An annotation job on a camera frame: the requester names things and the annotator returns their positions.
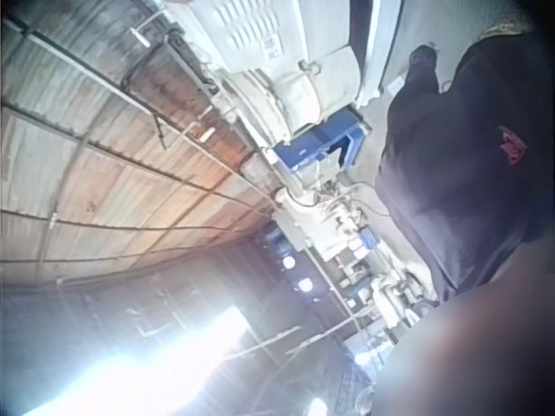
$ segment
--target red logo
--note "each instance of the red logo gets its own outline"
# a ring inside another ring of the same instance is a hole
[[[503,132],[503,140],[505,141],[500,147],[508,156],[509,164],[514,165],[522,159],[524,153],[526,153],[527,146],[513,130],[503,126],[499,126],[499,129]]]

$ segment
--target wire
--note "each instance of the wire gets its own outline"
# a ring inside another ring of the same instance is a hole
[[[260,348],[267,347],[268,345],[271,345],[271,344],[273,344],[274,342],[277,342],[277,341],[279,341],[279,340],[282,340],[282,339],[285,338],[286,336],[289,336],[289,335],[293,334],[294,332],[297,332],[300,328],[301,328],[301,327],[299,327],[299,326],[296,326],[296,327],[293,327],[293,328],[289,328],[289,329],[287,329],[287,330],[285,330],[285,331],[283,331],[283,332],[280,332],[279,334],[277,334],[277,335],[274,336],[273,338],[270,338],[269,340],[260,342],[258,345],[255,345],[255,346],[252,347],[252,348],[247,348],[247,349],[245,349],[245,350],[243,350],[243,351],[240,351],[240,352],[238,352],[238,353],[236,353],[236,354],[227,355],[227,356],[224,358],[224,361],[233,360],[234,358],[242,357],[242,356],[244,356],[244,355],[246,355],[246,354],[249,354],[249,353],[251,353],[251,352],[253,352],[253,351],[256,351],[256,350],[258,350],[258,349],[260,349]]]
[[[381,212],[376,211],[374,208],[372,208],[370,205],[368,205],[366,202],[362,201],[361,199],[351,198],[350,200],[362,205],[367,210],[374,212],[375,215],[378,215],[380,217],[385,217],[385,218],[391,217],[389,214],[383,214]]]
[[[289,190],[288,187],[285,187],[285,191],[287,192],[287,195],[289,195],[289,198],[291,198],[291,200],[295,204],[301,205],[303,208],[315,208],[318,204],[320,204],[320,195],[318,194],[317,194],[317,201],[313,205],[307,205],[307,204],[298,202],[298,200],[293,195],[291,195],[291,191]]]

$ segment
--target white machine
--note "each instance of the white machine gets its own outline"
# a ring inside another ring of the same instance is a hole
[[[401,0],[371,2],[361,73],[349,46],[349,0],[157,3],[219,87],[219,103],[232,104],[260,147],[288,143],[350,103],[379,96],[401,10]]]

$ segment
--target metal pipe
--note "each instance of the metal pipe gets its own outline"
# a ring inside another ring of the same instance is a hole
[[[323,277],[323,280],[326,281],[326,283],[330,286],[331,291],[334,293],[334,295],[337,297],[337,300],[342,304],[343,308],[345,309],[345,311],[347,312],[347,314],[349,314],[349,317],[352,319],[353,323],[356,326],[356,331],[361,335],[362,339],[364,340],[364,344],[368,346],[368,342],[369,342],[369,337],[368,334],[362,330],[360,323],[358,322],[358,320],[356,319],[356,315],[353,314],[353,311],[350,310],[349,305],[345,302],[345,300],[343,299],[343,297],[341,296],[341,293],[339,292],[339,289],[337,288],[337,286],[333,283],[333,281],[331,280],[330,276],[328,275],[328,273],[323,269],[322,265],[318,262],[318,260],[314,257],[314,254],[312,254],[312,252],[310,251],[309,248],[304,249],[304,252],[306,252],[306,255],[309,257],[309,259],[314,263],[314,265],[316,266],[316,268],[318,269],[318,271],[320,272],[320,275]]]
[[[311,338],[302,341],[301,343],[299,343],[296,347],[289,349],[285,352],[285,354],[289,355],[289,354],[294,354],[296,353],[299,349],[305,349],[307,348],[309,345],[312,345],[315,342],[318,342],[320,340],[323,340],[324,338],[326,338],[328,335],[332,335],[333,333],[335,333],[337,330],[343,328],[345,325],[347,325],[350,322],[353,322],[357,317],[360,316],[364,316],[367,315],[369,312],[368,309],[361,309],[359,310],[355,315],[353,315],[352,318],[347,318],[341,322],[339,322],[337,325],[326,329],[325,331],[323,331],[321,334],[316,334],[314,336],[312,336]]]
[[[3,17],[2,22],[18,33],[25,33],[27,30],[27,25],[23,22],[16,22],[14,18],[7,18]],[[27,34],[27,39],[29,39],[34,44],[40,46],[41,48],[48,50],[52,55],[57,56],[67,64],[71,65],[73,68],[79,70],[83,74],[85,74],[91,80],[101,84],[104,88],[109,90],[111,93],[117,95],[118,97],[122,98],[124,101],[128,102],[134,107],[137,107],[140,111],[145,114],[148,114],[153,117],[157,117],[161,124],[166,125],[170,130],[172,130],[176,134],[181,134],[183,129],[181,129],[177,124],[173,121],[169,120],[163,114],[160,114],[154,108],[150,107],[145,102],[142,102],[132,96],[131,94],[123,91],[118,85],[108,79],[105,75],[100,74],[94,68],[90,67],[86,62],[81,61],[76,56],[70,54],[66,49],[62,48],[60,45],[56,44],[55,42],[48,39],[46,36],[43,36],[37,31],[33,31],[32,33]],[[256,192],[258,192],[263,198],[269,200],[272,205],[274,205],[274,201],[271,199],[270,196],[266,195],[264,191],[262,191],[258,186],[252,183],[249,179],[245,178],[239,172],[236,172],[233,168],[227,165],[223,160],[219,157],[215,156],[214,154],[210,153],[207,149],[205,149],[202,145],[196,143],[191,137],[188,135],[183,136],[183,140],[187,142],[191,147],[201,152],[205,155],[208,159],[212,160],[214,163],[218,164],[226,171],[228,171],[231,175],[239,178],[242,182],[247,184],[249,187],[253,188]]]
[[[175,47],[170,43],[166,42],[167,51],[169,52],[170,56],[173,60],[183,69],[183,71],[187,74],[191,81],[193,81],[194,85],[197,86],[199,91],[205,95],[205,97],[212,102],[213,94],[208,88],[208,86],[199,78],[199,76],[194,72],[191,66],[185,61],[180,53],[175,49]]]

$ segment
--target cable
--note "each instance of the cable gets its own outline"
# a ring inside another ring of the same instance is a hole
[[[291,200],[295,204],[301,205],[303,208],[315,208],[318,204],[320,204],[320,195],[318,195],[318,194],[317,194],[317,201],[313,205],[306,205],[306,204],[303,204],[301,202],[298,202],[297,198],[295,198],[293,195],[291,195],[291,191],[289,190],[288,187],[285,187],[285,191],[287,192],[287,195],[289,195],[289,198],[291,198]]]
[[[380,217],[385,217],[385,218],[391,217],[389,214],[383,214],[381,212],[376,211],[374,208],[372,208],[370,205],[368,205],[366,202],[362,201],[361,199],[351,198],[350,200],[362,205],[367,210],[374,212],[375,215],[378,215]]]

